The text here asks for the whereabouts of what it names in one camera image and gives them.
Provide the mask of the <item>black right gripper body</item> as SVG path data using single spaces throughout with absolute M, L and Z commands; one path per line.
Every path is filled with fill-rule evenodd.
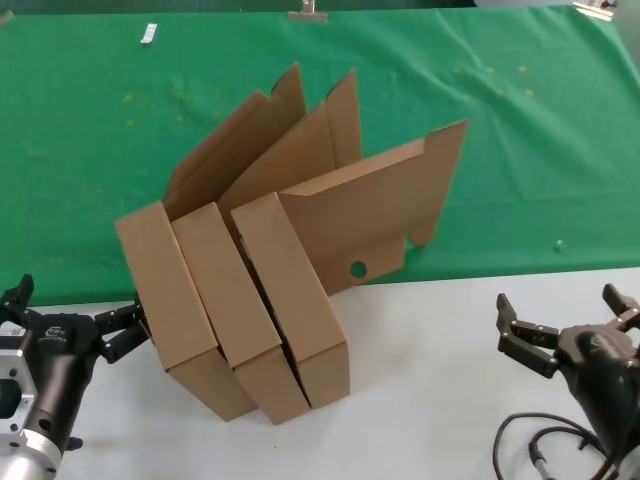
M 561 331 L 555 355 L 568 389 L 609 455 L 639 445 L 639 379 L 631 338 L 608 325 Z

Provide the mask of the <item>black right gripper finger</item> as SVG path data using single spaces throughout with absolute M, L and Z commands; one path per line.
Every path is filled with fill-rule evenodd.
M 507 296 L 496 299 L 498 350 L 535 373 L 552 378 L 558 370 L 553 351 L 558 343 L 558 330 L 518 319 Z
M 603 287 L 602 298 L 615 315 L 615 318 L 607 323 L 616 330 L 631 330 L 639 328 L 640 306 L 630 296 L 621 294 L 611 283 Z

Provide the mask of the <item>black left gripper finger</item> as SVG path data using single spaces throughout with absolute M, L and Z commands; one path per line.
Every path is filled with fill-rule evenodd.
M 147 340 L 153 341 L 151 329 L 140 297 L 133 303 L 94 317 L 99 336 L 115 333 L 109 340 L 102 340 L 101 355 L 108 364 L 114 364 Z
M 1 324 L 10 322 L 22 328 L 29 326 L 28 303 L 34 291 L 30 274 L 24 274 L 16 287 L 7 289 L 1 296 Z

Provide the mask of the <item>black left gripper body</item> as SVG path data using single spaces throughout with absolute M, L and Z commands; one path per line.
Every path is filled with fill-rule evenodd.
M 56 446 L 82 446 L 72 430 L 101 354 L 101 335 L 94 319 L 81 314 L 24 312 L 31 333 L 37 391 L 26 428 Z

